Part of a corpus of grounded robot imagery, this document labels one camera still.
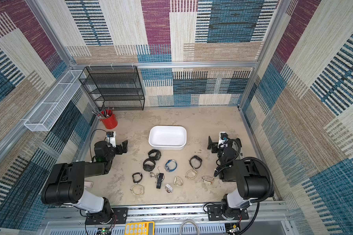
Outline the white strap rose-gold watch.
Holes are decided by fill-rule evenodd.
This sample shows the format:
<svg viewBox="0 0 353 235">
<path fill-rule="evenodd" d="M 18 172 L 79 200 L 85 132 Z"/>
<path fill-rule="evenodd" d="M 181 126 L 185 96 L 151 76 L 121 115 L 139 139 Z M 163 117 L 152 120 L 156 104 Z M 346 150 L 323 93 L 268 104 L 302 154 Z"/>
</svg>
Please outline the white strap rose-gold watch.
<svg viewBox="0 0 353 235">
<path fill-rule="evenodd" d="M 202 181 L 206 184 L 212 185 L 214 183 L 214 177 L 202 176 Z"/>
</svg>

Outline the beige strap slim watch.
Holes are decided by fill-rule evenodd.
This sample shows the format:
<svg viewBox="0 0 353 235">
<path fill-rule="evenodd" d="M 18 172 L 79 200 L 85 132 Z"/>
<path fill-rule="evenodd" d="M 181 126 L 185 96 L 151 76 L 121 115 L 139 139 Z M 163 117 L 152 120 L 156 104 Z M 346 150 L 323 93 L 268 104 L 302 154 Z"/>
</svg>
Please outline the beige strap slim watch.
<svg viewBox="0 0 353 235">
<path fill-rule="evenodd" d="M 185 178 L 187 180 L 193 180 L 193 179 L 195 179 L 197 177 L 197 175 L 198 175 L 197 171 L 195 169 L 191 169 L 191 170 L 186 172 Z"/>
</svg>

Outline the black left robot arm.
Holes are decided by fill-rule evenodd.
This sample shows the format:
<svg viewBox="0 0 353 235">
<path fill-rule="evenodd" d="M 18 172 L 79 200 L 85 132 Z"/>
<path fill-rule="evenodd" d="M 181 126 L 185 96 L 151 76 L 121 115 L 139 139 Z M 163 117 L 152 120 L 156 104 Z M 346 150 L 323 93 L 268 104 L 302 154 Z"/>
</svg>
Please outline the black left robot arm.
<svg viewBox="0 0 353 235">
<path fill-rule="evenodd" d="M 118 220 L 109 200 L 85 190 L 85 178 L 109 173 L 116 155 L 127 153 L 128 141 L 114 147 L 107 141 L 94 145 L 95 156 L 91 162 L 55 164 L 41 192 L 45 205 L 69 205 L 87 212 L 86 222 L 108 224 Z"/>
</svg>

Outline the black round digital watch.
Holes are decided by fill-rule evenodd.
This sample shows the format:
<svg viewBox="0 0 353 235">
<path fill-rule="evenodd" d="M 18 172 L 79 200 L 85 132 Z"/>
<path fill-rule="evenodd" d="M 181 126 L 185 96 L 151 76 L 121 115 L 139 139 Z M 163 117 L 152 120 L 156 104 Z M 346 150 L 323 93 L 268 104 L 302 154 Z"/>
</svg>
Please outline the black round digital watch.
<svg viewBox="0 0 353 235">
<path fill-rule="evenodd" d="M 153 171 L 155 166 L 156 166 L 156 162 L 150 158 L 146 159 L 143 162 L 143 169 L 147 172 Z"/>
</svg>

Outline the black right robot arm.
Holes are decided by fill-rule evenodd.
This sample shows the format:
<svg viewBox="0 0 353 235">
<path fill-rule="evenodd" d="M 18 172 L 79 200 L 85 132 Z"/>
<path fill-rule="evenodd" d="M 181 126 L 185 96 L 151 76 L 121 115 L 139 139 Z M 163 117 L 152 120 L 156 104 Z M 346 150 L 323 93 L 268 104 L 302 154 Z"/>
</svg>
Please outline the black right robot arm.
<svg viewBox="0 0 353 235">
<path fill-rule="evenodd" d="M 222 133 L 218 142 L 208 138 L 208 150 L 217 154 L 214 177 L 236 183 L 236 189 L 219 204 L 204 206 L 210 221 L 248 219 L 247 208 L 274 196 L 274 181 L 268 166 L 258 158 L 244 157 L 239 138 Z"/>
</svg>

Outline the black chunky digital watch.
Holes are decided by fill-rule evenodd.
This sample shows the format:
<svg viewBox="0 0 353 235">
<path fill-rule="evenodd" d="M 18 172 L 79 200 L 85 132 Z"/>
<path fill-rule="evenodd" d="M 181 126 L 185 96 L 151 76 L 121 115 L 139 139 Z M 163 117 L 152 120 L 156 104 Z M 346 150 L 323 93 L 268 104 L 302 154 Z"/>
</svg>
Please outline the black chunky digital watch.
<svg viewBox="0 0 353 235">
<path fill-rule="evenodd" d="M 161 152 L 157 149 L 152 149 L 148 152 L 148 157 L 153 161 L 158 161 L 161 158 Z"/>
</svg>

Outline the black rugged sports watch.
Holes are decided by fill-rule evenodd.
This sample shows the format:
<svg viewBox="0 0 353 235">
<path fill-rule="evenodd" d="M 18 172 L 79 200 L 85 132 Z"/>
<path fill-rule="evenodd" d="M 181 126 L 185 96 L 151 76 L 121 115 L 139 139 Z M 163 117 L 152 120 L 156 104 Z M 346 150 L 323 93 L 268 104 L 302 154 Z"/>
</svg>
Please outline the black rugged sports watch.
<svg viewBox="0 0 353 235">
<path fill-rule="evenodd" d="M 189 164 L 193 169 L 199 169 L 202 166 L 203 160 L 199 156 L 193 156 L 189 160 Z"/>
</svg>

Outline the small black strap watch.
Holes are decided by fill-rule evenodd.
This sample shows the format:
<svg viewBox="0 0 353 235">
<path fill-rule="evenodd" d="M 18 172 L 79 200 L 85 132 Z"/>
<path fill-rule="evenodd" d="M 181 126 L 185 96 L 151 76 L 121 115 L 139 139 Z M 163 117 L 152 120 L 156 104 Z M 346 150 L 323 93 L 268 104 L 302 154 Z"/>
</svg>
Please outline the small black strap watch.
<svg viewBox="0 0 353 235">
<path fill-rule="evenodd" d="M 143 180 L 143 174 L 141 172 L 136 172 L 132 175 L 132 181 L 134 184 L 139 184 Z"/>
</svg>

